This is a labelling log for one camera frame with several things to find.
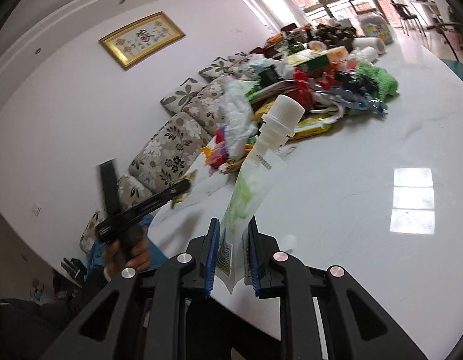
gold picture frame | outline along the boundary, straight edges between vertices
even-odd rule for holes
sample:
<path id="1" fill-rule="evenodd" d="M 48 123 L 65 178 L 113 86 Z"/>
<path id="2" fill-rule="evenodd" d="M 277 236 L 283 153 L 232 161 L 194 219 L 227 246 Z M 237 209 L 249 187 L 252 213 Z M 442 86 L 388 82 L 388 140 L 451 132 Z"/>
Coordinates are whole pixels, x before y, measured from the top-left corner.
<path id="1" fill-rule="evenodd" d="M 127 70 L 143 58 L 185 37 L 163 12 L 134 21 L 99 42 Z"/>

blue cloth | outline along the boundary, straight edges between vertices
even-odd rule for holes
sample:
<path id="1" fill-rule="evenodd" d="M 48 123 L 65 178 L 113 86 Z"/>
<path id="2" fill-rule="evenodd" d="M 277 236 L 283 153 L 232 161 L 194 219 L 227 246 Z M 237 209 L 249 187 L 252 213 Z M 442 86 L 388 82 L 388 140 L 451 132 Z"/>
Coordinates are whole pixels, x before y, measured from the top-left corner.
<path id="1" fill-rule="evenodd" d="M 152 220 L 153 216 L 148 214 L 140 221 L 139 225 L 148 228 Z M 95 240 L 95 242 L 93 243 L 93 246 L 90 250 L 90 254 L 88 255 L 87 274 L 84 278 L 85 281 L 87 280 L 88 274 L 92 271 L 93 268 L 105 266 L 101 257 L 105 247 L 106 244 L 100 242 L 99 240 Z M 150 252 L 151 269 L 159 268 L 165 261 L 167 261 L 165 255 L 161 252 L 160 249 L 158 249 L 158 247 L 153 242 L 149 242 L 147 249 Z"/>

white paper towel roll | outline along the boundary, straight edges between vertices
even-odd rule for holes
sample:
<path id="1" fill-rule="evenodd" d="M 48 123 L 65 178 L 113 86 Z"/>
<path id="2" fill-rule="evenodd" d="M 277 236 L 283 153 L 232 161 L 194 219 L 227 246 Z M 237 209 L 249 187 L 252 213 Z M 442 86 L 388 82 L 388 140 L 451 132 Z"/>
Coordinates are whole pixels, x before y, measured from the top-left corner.
<path id="1" fill-rule="evenodd" d="M 365 47 L 364 49 L 360 50 L 360 52 L 369 62 L 374 62 L 378 58 L 378 51 L 373 47 Z"/>
<path id="2" fill-rule="evenodd" d="M 354 49 L 364 49 L 365 47 L 373 47 L 378 54 L 383 54 L 386 51 L 383 40 L 380 38 L 355 38 L 353 39 Z"/>

person's hand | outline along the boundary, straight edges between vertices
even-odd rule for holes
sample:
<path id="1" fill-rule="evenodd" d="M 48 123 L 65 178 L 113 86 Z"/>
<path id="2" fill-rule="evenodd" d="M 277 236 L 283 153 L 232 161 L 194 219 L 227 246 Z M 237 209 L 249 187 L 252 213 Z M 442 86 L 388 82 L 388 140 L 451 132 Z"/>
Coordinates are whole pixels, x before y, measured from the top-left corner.
<path id="1" fill-rule="evenodd" d="M 123 268 L 131 267 L 137 271 L 143 271 L 150 266 L 150 252 L 147 250 L 148 239 L 143 237 L 131 250 L 132 259 L 122 266 L 117 252 L 120 249 L 120 242 L 116 240 L 107 245 L 103 251 L 103 262 L 105 263 L 106 273 L 110 278 L 120 273 Z"/>

metal pivot bolt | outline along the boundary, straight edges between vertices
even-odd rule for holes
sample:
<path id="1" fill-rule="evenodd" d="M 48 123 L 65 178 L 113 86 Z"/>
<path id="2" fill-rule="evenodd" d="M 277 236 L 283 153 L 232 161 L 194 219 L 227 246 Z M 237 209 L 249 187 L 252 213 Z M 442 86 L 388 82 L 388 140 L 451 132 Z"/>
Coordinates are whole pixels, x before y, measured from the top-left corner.
<path id="1" fill-rule="evenodd" d="M 136 270 L 133 268 L 125 268 L 122 270 L 122 277 L 125 279 L 131 279 L 133 276 L 135 276 Z"/>
<path id="2" fill-rule="evenodd" d="M 335 276 L 336 278 L 340 278 L 345 274 L 345 270 L 341 266 L 332 266 L 330 268 L 330 273 Z"/>
<path id="3" fill-rule="evenodd" d="M 179 263 L 185 264 L 192 261 L 192 255 L 188 253 L 179 254 L 176 258 Z"/>
<path id="4" fill-rule="evenodd" d="M 273 259 L 275 259 L 276 261 L 280 261 L 281 263 L 283 261 L 287 261 L 288 260 L 288 255 L 283 252 L 283 251 L 277 251 L 274 255 L 273 255 Z"/>

